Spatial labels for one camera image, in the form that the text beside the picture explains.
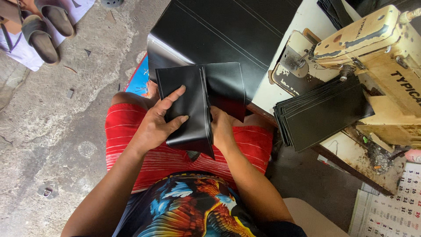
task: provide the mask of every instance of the graphic t-shirt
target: graphic t-shirt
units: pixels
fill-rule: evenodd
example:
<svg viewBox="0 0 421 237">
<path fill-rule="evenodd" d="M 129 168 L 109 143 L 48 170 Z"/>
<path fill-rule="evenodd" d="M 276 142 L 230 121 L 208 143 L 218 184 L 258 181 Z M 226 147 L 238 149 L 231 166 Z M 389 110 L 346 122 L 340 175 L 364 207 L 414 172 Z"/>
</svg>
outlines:
<svg viewBox="0 0 421 237">
<path fill-rule="evenodd" d="M 261 231 L 240 197 L 219 177 L 170 175 L 133 194 L 113 236 L 306 236 L 290 222 L 264 224 Z"/>
</svg>

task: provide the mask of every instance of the person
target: person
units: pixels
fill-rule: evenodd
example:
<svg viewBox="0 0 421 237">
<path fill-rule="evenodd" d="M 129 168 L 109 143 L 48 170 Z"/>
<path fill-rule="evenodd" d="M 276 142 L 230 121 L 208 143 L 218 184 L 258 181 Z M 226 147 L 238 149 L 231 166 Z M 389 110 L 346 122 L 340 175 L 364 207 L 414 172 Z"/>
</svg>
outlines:
<svg viewBox="0 0 421 237">
<path fill-rule="evenodd" d="M 216 160 L 165 144 L 188 116 L 164 115 L 185 86 L 158 100 L 120 92 L 105 121 L 108 173 L 67 221 L 61 236 L 306 236 L 264 176 L 273 127 L 212 106 Z"/>
</svg>

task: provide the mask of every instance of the pair of sandals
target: pair of sandals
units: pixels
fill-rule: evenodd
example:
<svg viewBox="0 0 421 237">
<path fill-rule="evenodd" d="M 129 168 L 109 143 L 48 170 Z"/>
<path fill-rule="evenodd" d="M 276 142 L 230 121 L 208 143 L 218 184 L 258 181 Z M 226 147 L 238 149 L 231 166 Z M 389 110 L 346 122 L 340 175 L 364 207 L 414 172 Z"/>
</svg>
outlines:
<svg viewBox="0 0 421 237">
<path fill-rule="evenodd" d="M 48 19 L 57 31 L 66 38 L 76 36 L 67 11 L 58 0 L 34 0 L 41 14 Z M 60 57 L 51 42 L 47 24 L 37 15 L 29 15 L 22 23 L 22 33 L 28 44 L 35 49 L 41 59 L 51 65 L 57 65 Z"/>
</svg>

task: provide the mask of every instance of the red shorts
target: red shorts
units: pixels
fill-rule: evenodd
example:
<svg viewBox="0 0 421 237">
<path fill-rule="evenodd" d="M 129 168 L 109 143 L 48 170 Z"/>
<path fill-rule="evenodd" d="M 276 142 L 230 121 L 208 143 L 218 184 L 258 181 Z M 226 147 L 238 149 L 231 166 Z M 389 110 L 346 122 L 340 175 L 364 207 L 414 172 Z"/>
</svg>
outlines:
<svg viewBox="0 0 421 237">
<path fill-rule="evenodd" d="M 146 110 L 137 105 L 117 104 L 109 108 L 105 119 L 107 135 L 107 171 L 111 169 L 142 122 Z M 257 126 L 232 127 L 235 141 L 242 153 L 262 174 L 265 173 L 272 150 L 272 134 Z M 215 159 L 205 154 L 191 162 L 185 151 L 170 148 L 166 143 L 150 150 L 134 184 L 132 193 L 148 189 L 152 184 L 175 172 L 205 171 L 213 173 L 236 187 L 222 153 L 213 146 Z"/>
</svg>

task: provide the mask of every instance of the typical sewing machine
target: typical sewing machine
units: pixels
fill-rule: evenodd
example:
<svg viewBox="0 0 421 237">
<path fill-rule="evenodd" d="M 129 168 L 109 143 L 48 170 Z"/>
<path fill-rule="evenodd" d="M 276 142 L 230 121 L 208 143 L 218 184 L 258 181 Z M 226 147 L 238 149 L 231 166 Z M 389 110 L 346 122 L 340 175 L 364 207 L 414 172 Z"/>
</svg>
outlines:
<svg viewBox="0 0 421 237">
<path fill-rule="evenodd" d="M 269 78 L 295 96 L 355 73 L 378 95 L 368 96 L 376 115 L 357 130 L 389 152 L 421 149 L 421 37 L 409 23 L 420 15 L 421 8 L 401 13 L 389 5 L 323 41 L 309 29 L 293 31 Z"/>
</svg>

